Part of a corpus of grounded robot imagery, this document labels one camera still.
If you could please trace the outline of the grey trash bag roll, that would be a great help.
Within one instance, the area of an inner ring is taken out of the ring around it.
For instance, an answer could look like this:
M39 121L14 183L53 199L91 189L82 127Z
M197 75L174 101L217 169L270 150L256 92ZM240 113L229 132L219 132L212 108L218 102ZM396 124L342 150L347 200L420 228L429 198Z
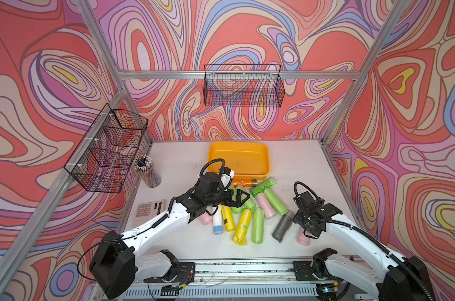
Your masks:
M271 236L277 242L281 243L294 222L295 214L292 211L287 211L280 219Z

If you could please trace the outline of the orange plastic storage box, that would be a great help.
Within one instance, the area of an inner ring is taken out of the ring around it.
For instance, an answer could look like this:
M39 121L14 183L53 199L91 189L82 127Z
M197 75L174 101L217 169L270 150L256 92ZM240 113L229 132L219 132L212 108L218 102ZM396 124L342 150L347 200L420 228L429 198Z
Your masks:
M264 180L270 174L270 153L258 142L217 141L211 144L207 161L224 159L236 179Z

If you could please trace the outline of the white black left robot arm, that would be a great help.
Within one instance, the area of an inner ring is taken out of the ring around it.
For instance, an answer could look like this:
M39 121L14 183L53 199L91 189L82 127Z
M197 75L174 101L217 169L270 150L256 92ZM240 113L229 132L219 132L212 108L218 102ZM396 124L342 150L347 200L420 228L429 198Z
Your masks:
M104 296L111 300L121 296L144 271L150 272L150 277L163 277L165 273L154 272L159 260L153 258L143 268L141 256L168 234L205 214L209 207L241 208L250 194L230 188L233 175L233 171L228 175L212 172L200 175L196 184L186 193L173 197L160 215L124 233L107 233L89 264L89 271Z

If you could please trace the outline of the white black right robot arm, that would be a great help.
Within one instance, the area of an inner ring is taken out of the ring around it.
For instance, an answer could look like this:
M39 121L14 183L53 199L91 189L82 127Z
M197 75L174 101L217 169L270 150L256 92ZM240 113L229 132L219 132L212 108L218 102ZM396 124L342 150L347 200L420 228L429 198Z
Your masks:
M322 233L329 233L365 263L360 265L333 248L325 248L312 257L312 277L341 278L374 300L434 300L428 269L417 257L406 257L385 246L339 208L323 203L312 190L296 192L294 202L298 207L294 222L303 228L305 236L318 239Z

